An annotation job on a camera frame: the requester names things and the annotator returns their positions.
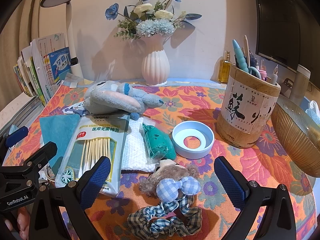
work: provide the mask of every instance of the vase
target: vase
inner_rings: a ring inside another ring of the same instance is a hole
[[[161,87],[167,84],[170,73],[170,64],[164,51],[165,36],[155,34],[145,37],[146,55],[142,61],[142,76],[147,86]]]

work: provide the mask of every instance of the curtain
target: curtain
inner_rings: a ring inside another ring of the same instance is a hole
[[[39,37],[40,0],[23,0],[0,34],[0,111],[21,94],[13,66],[21,50]]]

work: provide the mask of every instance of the green slime in plastic bag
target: green slime in plastic bag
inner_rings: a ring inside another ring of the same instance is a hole
[[[170,137],[165,132],[152,125],[142,124],[144,140],[147,145],[149,157],[152,160],[171,159],[175,160],[177,154],[174,150]]]

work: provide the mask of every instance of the perfume bottle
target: perfume bottle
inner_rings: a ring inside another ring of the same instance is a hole
[[[230,71],[230,52],[227,51],[226,59],[223,59],[220,61],[220,69],[219,69],[219,75],[218,75],[218,81],[221,83],[228,83],[229,78],[229,71]]]

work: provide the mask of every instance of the blue book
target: blue book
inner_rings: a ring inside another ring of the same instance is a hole
[[[71,73],[69,48],[67,47],[51,52],[48,54],[48,58],[54,83],[60,85],[61,77],[65,77],[68,72]]]

